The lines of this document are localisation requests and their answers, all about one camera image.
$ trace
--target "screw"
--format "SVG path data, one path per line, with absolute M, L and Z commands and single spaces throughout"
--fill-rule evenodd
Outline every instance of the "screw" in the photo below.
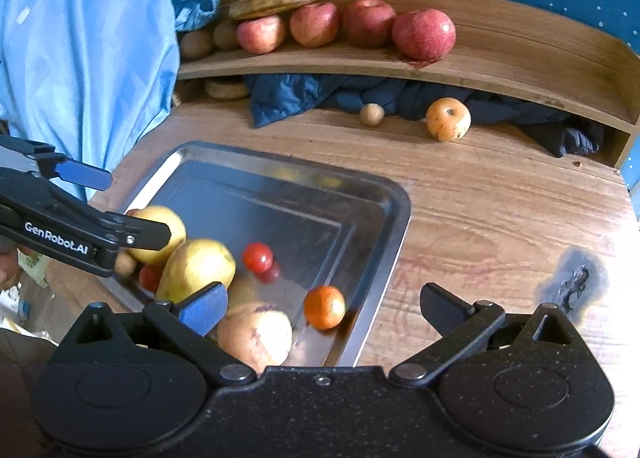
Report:
M 314 383 L 316 386 L 330 386 L 331 385 L 331 377 L 316 377 L 314 378 Z
M 414 364 L 411 362 L 405 362 L 404 364 L 398 364 L 394 371 L 402 380 L 419 380 L 427 374 L 420 364 Z
M 233 382 L 246 380 L 251 374 L 251 368 L 244 364 L 227 364 L 220 369 L 220 377 Z

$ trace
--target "wooden shelf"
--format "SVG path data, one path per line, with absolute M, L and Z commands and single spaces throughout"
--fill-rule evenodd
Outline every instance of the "wooden shelf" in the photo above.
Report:
M 327 1 L 343 8 L 352 0 Z M 630 140 L 638 133 L 640 59 L 620 40 L 506 0 L 385 1 L 398 12 L 422 8 L 446 12 L 458 35 L 453 51 L 431 66 L 418 68 L 401 60 L 393 47 L 363 50 L 338 40 L 324 48 L 307 49 L 287 43 L 263 56 L 242 50 L 218 52 L 183 64 L 178 78 L 344 73 L 426 80 L 567 110 L 622 131 Z

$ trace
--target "light blue cloth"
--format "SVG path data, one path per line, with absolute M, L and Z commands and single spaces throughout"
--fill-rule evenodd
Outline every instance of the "light blue cloth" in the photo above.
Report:
M 172 0 L 175 9 L 175 30 L 189 32 L 198 30 L 212 21 L 220 0 Z
M 113 170 L 169 114 L 174 27 L 172 0 L 0 0 L 0 118 Z

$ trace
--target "burn mark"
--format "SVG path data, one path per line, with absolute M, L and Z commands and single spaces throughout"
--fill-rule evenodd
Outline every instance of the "burn mark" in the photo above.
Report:
M 553 277 L 540 287 L 538 300 L 558 304 L 575 323 L 604 293 L 606 284 L 606 271 L 598 258 L 573 247 L 562 255 Z

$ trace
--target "tray rim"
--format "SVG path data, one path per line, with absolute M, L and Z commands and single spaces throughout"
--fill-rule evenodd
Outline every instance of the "tray rim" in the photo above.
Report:
M 393 277 L 396 263 L 398 261 L 400 251 L 402 249 L 402 244 L 404 242 L 404 237 L 409 227 L 412 210 L 411 200 L 407 192 L 404 190 L 404 188 L 402 188 L 401 185 L 399 185 L 395 181 L 384 176 L 379 176 L 372 173 L 366 173 L 363 171 L 356 171 L 325 163 L 314 162 L 303 158 L 298 158 L 296 156 L 273 154 L 269 152 L 255 151 L 253 149 L 247 149 L 244 147 L 236 147 L 214 142 L 194 140 L 184 142 L 172 148 L 164 155 L 161 155 L 158 160 L 153 165 L 151 165 L 151 167 L 141 178 L 139 183 L 137 183 L 133 190 L 127 195 L 127 198 L 124 200 L 123 205 L 119 207 L 119 210 L 117 210 L 117 212 L 122 214 L 129 208 L 132 202 L 134 202 L 134 200 L 140 195 L 144 187 L 151 181 L 152 177 L 156 173 L 158 173 L 162 166 L 173 155 L 178 154 L 180 151 L 194 148 L 217 149 L 219 151 L 231 152 L 241 155 L 252 155 L 255 157 L 259 156 L 276 163 L 295 165 L 297 167 L 302 166 L 322 171 L 323 173 L 338 174 L 349 179 L 357 178 L 360 181 L 364 180 L 368 183 L 384 187 L 389 192 L 390 196 L 395 200 L 397 204 L 396 221 L 394 222 L 392 230 L 388 238 L 386 239 L 382 258 L 379 260 L 378 268 L 376 268 L 376 272 L 371 280 L 371 283 L 369 284 L 369 291 L 367 292 L 367 295 L 364 298 L 360 309 L 354 317 L 353 323 L 349 330 L 349 334 L 344 344 L 342 345 L 342 348 L 340 349 L 338 358 L 335 362 L 327 363 L 327 361 L 325 361 L 323 364 L 324 366 L 356 366 L 364 349 L 364 346 L 367 343 L 367 339 L 369 338 L 370 331 L 378 315 L 378 311 L 380 310 L 382 301 L 385 298 L 386 290 Z M 388 277 L 385 277 L 380 268 L 384 268 L 387 266 L 390 267 L 390 272 Z M 107 288 L 109 292 L 118 297 L 120 302 L 123 303 L 126 308 L 131 311 L 142 310 L 143 304 L 129 290 L 118 284 L 114 277 L 100 278 L 100 282 L 102 282 L 102 285 Z M 372 290 L 375 290 L 376 293 L 371 294 L 370 292 Z

